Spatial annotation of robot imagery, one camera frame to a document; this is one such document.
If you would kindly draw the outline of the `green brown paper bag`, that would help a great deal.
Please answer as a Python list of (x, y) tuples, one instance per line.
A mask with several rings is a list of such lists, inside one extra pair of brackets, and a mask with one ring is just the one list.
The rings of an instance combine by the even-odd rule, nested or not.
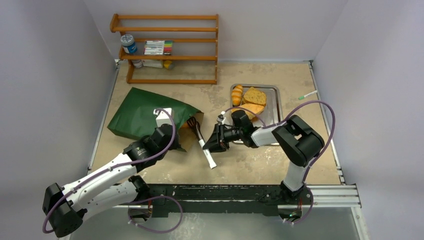
[(190, 117), (195, 117), (201, 124), (204, 113), (185, 102), (154, 92), (131, 88), (107, 128), (116, 136), (139, 140), (141, 137), (151, 135), (157, 127), (156, 116), (153, 113), (157, 108), (172, 108), (180, 144), (177, 150), (189, 151), (197, 138), (190, 128), (181, 126)]

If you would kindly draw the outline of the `silver metal tongs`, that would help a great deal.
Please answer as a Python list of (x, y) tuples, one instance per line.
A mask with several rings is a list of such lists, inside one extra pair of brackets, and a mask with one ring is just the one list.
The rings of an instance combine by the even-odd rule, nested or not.
[(203, 149), (205, 143), (205, 140), (203, 138), (203, 135), (201, 133), (201, 128), (200, 128), (200, 123), (197, 121), (197, 119), (192, 116), (190, 117), (187, 121), (186, 121), (187, 125), (189, 126), (189, 128), (192, 130), (192, 132), (194, 133), (194, 135), (196, 136), (198, 143), (200, 145), (200, 148), (202, 149), (210, 169), (214, 169), (217, 167), (217, 164), (215, 163), (210, 151), (208, 149)]

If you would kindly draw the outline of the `triangular orange fake pastry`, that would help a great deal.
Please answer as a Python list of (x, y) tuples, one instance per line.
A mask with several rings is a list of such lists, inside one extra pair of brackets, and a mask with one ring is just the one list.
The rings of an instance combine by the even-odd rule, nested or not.
[(239, 107), (240, 108), (231, 109), (231, 112), (233, 113), (233, 112), (239, 111), (239, 110), (241, 110), (241, 108), (243, 108), (243, 111), (247, 114), (247, 116), (250, 120), (253, 120), (256, 117), (256, 115), (259, 115), (265, 109), (264, 106), (258, 105), (258, 104), (253, 104), (253, 103), (242, 104)]

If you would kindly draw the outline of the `orange fake bread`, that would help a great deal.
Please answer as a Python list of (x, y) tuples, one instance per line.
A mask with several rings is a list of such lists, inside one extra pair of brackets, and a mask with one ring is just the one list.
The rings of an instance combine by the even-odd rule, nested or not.
[(232, 91), (231, 91), (231, 100), (232, 105), (234, 107), (237, 107), (242, 102), (242, 96), (243, 96), (243, 86), (241, 84), (236, 85)]

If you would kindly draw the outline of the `seeded fake bread slice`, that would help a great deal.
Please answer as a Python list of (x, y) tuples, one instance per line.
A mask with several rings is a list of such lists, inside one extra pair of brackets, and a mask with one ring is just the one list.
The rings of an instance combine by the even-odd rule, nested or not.
[(250, 87), (242, 96), (242, 103), (266, 106), (267, 95), (263, 91)]

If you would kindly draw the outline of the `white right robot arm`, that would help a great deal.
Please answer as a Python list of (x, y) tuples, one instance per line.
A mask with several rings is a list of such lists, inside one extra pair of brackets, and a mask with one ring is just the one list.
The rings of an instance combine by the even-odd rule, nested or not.
[(220, 115), (210, 138), (202, 147), (211, 153), (225, 152), (230, 142), (242, 141), (252, 149), (271, 144), (279, 144), (290, 163), (285, 178), (281, 182), (282, 200), (288, 204), (300, 198), (304, 188), (307, 167), (324, 148), (323, 138), (303, 119), (292, 115), (288, 120), (273, 126), (255, 127), (244, 110), (236, 110), (230, 115), (232, 125), (224, 123)]

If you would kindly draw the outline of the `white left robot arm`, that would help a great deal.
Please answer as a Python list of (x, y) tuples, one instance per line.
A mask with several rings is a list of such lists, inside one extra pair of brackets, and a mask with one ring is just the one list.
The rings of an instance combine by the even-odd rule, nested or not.
[(153, 193), (138, 175), (178, 148), (175, 124), (163, 124), (151, 135), (130, 143), (106, 165), (63, 186), (53, 183), (45, 190), (42, 232), (62, 238), (84, 221), (120, 204), (142, 205), (163, 198)]

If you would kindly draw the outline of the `silver metal tray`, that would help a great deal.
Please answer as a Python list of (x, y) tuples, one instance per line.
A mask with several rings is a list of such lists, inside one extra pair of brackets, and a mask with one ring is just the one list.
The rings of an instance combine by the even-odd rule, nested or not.
[(250, 84), (250, 83), (243, 83), (243, 84), (233, 84), (230, 87), (230, 97), (229, 97), (229, 106), (234, 107), (232, 105), (232, 90), (236, 85), (242, 85), (243, 86), (243, 95), (244, 93), (251, 87), (256, 88), (259, 91), (262, 91), (266, 94), (266, 106), (264, 106), (264, 110), (259, 115), (256, 115), (256, 117), (252, 120), (250, 120), (254, 127), (262, 127), (264, 125), (270, 126), (273, 124), (276, 124), (283, 120), (283, 111), (281, 107), (281, 96), (280, 92), (277, 86), (275, 85), (267, 85), (267, 84)]

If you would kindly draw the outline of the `white small box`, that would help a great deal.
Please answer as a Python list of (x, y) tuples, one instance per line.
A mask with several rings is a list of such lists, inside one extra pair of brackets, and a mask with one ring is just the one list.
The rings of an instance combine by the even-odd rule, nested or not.
[(151, 68), (163, 68), (163, 61), (157, 60), (157, 59), (142, 59), (141, 60), (144, 67), (151, 67)]

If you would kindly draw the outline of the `yellow small bottle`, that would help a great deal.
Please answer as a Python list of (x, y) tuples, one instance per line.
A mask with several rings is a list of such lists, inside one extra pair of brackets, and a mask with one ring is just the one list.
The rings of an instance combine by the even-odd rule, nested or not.
[(162, 63), (163, 63), (163, 67), (167, 70), (171, 70), (175, 66), (171, 60), (164, 60)]

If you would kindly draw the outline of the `small grey jar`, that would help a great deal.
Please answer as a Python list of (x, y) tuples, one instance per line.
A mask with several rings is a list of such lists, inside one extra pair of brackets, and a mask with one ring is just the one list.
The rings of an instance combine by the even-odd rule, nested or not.
[(131, 62), (135, 68), (143, 67), (143, 62), (140, 59), (132, 59)]

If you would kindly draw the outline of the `pack of coloured markers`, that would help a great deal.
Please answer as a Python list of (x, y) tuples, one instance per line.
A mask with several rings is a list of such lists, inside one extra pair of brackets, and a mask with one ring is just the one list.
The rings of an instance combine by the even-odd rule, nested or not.
[(144, 55), (171, 55), (173, 49), (172, 40), (147, 40), (144, 43)]

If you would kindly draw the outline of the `blue white jar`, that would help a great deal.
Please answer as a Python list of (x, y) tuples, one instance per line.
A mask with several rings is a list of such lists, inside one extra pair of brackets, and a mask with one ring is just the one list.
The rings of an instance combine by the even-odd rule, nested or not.
[(135, 38), (131, 34), (122, 35), (120, 37), (120, 43), (123, 47), (124, 52), (127, 54), (134, 54), (138, 50)]

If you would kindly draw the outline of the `orange wooden shelf rack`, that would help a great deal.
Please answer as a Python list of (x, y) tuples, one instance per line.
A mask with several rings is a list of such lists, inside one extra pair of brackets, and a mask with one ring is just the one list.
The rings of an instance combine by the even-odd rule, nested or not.
[[(122, 26), (122, 20), (189, 20), (215, 21), (214, 27), (141, 27)], [(112, 33), (121, 35), (119, 59), (127, 60), (129, 67), (126, 76), (128, 84), (212, 84), (218, 83), (218, 39), (219, 15), (122, 15), (115, 13), (110, 21), (109, 29)], [(214, 38), (135, 38), (127, 32), (193, 32), (214, 33)], [(214, 43), (214, 55), (174, 55), (174, 43)], [(174, 61), (213, 61), (214, 79), (135, 79), (133, 78), (136, 65), (134, 61), (144, 64), (147, 60), (165, 62)]]

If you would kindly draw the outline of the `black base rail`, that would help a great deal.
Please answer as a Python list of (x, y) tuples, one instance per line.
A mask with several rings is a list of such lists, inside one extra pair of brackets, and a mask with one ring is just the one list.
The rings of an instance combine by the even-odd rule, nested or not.
[(154, 218), (170, 213), (261, 214), (283, 219), (300, 218), (313, 202), (306, 186), (292, 195), (281, 184), (150, 184), (129, 206), (152, 210)]

